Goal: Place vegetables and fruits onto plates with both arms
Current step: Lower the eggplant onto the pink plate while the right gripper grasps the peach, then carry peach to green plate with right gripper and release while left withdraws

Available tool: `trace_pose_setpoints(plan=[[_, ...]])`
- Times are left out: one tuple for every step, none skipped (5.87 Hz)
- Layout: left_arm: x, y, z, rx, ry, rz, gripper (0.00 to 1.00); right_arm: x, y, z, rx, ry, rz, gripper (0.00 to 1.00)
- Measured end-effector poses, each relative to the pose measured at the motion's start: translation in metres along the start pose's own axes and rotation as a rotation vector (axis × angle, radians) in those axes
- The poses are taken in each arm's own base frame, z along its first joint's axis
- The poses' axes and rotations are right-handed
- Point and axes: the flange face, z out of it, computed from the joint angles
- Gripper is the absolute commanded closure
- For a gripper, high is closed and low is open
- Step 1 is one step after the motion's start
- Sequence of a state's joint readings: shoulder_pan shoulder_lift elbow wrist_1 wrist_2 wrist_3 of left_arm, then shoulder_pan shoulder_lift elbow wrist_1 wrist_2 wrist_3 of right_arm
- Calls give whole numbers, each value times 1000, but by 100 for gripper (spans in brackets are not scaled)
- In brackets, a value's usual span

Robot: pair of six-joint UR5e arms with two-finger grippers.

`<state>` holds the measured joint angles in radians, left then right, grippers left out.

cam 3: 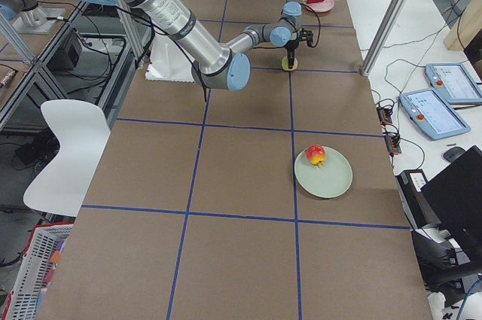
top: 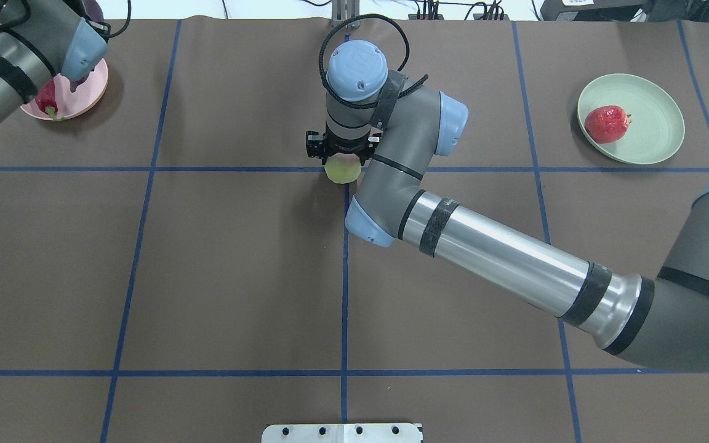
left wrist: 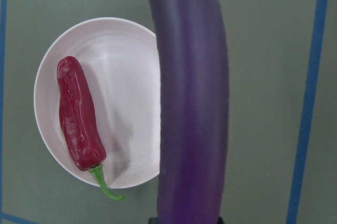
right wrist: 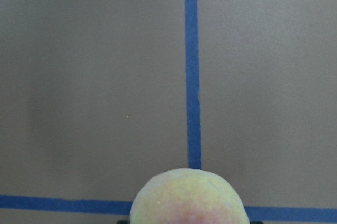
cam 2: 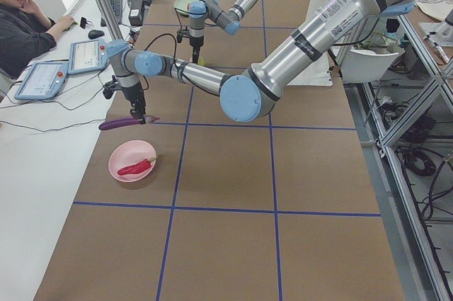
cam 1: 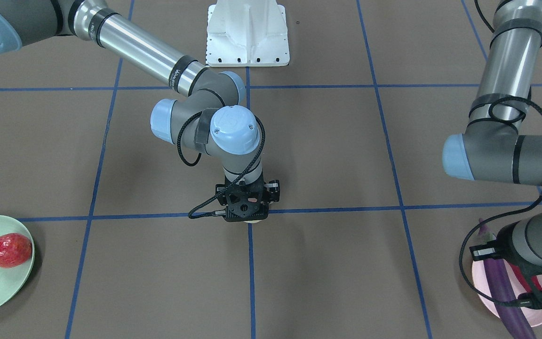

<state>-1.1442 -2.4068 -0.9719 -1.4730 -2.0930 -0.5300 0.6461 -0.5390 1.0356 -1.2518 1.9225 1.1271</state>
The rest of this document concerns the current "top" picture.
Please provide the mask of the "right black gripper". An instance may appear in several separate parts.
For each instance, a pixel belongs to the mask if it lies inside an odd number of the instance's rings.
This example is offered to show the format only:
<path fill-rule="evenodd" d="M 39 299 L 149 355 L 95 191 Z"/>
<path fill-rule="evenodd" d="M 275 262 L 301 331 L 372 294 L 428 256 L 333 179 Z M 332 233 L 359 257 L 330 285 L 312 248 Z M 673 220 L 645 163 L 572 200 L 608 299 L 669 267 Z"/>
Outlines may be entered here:
<path fill-rule="evenodd" d="M 310 159 L 319 159 L 322 164 L 333 154 L 356 154 L 358 162 L 363 167 L 366 161 L 372 159 L 376 148 L 382 140 L 383 134 L 365 134 L 356 138 L 345 138 L 335 134 L 326 126 L 323 134 L 315 131 L 306 131 L 306 155 Z"/>

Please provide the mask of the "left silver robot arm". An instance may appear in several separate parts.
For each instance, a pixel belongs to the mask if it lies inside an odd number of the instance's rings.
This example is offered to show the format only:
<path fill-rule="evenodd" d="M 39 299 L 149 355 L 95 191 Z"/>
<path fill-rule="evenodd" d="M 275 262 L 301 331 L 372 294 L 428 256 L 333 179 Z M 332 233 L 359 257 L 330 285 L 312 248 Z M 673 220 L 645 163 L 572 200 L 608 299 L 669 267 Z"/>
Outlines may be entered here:
<path fill-rule="evenodd" d="M 0 1 L 0 123 L 51 79 L 82 79 L 114 36 L 82 1 Z"/>

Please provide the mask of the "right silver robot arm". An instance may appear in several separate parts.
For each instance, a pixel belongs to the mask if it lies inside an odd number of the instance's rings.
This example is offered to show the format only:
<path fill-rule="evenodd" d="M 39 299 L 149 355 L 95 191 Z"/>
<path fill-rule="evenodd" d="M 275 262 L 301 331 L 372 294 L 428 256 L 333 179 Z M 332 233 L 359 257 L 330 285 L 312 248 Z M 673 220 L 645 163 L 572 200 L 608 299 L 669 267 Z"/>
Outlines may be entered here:
<path fill-rule="evenodd" d="M 605 353 L 670 371 L 709 371 L 709 181 L 654 278 L 622 276 L 421 187 L 433 155 L 453 151 L 467 107 L 388 68 L 374 43 L 319 56 L 326 131 L 310 157 L 369 161 L 345 225 L 364 241 L 397 239 L 517 295 L 593 337 Z"/>

